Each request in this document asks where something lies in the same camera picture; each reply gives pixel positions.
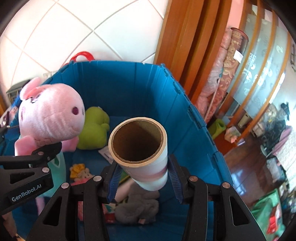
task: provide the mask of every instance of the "white tile wall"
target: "white tile wall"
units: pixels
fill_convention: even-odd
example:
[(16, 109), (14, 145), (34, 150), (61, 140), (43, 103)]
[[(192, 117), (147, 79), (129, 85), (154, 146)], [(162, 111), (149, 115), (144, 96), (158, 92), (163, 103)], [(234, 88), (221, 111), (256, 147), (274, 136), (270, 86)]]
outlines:
[(30, 0), (0, 38), (0, 88), (58, 70), (80, 51), (153, 63), (168, 0)]

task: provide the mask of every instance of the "red handle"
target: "red handle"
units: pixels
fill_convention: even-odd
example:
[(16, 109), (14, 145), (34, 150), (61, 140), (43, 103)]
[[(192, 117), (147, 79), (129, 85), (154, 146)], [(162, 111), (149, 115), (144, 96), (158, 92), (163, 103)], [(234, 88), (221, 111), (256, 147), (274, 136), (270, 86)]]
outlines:
[(82, 51), (82, 52), (79, 52), (79, 53), (77, 53), (76, 55), (74, 55), (74, 56), (70, 59), (70, 62), (71, 62), (71, 61), (76, 62), (77, 57), (80, 56), (80, 55), (86, 57), (86, 59), (87, 59), (88, 61), (95, 60), (94, 57), (93, 57), (93, 55), (92, 55), (91, 53), (89, 53), (89, 52), (87, 52), (87, 51)]

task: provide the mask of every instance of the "brown cardboard core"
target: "brown cardboard core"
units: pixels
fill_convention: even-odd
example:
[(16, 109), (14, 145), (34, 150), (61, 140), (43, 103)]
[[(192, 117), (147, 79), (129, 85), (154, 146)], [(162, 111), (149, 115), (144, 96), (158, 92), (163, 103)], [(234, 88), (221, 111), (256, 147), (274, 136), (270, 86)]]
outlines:
[(163, 142), (161, 129), (148, 120), (134, 120), (114, 134), (112, 150), (123, 162), (145, 162), (155, 156)]

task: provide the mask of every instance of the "turquoise plush dress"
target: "turquoise plush dress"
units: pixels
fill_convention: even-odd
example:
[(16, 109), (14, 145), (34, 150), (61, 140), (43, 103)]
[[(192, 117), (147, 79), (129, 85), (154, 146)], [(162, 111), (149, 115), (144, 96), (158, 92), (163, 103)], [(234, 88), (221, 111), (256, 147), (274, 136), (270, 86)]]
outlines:
[(40, 197), (52, 197), (56, 190), (64, 182), (66, 182), (66, 164), (62, 152), (57, 154), (57, 156), (48, 163), (48, 167), (52, 172), (52, 180), (54, 182), (54, 187), (46, 191), (45, 193), (41, 194)]

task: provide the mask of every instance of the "white tag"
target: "white tag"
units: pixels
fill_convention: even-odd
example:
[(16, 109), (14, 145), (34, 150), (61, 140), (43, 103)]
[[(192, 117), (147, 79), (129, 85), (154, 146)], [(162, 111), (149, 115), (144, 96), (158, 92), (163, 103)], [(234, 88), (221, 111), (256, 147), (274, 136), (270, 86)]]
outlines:
[(112, 162), (114, 161), (114, 159), (112, 158), (110, 152), (109, 152), (109, 147), (105, 146), (104, 148), (99, 150), (99, 153), (110, 163), (112, 164)]
[(239, 63), (241, 63), (243, 55), (239, 51), (235, 51), (233, 58), (237, 60)]

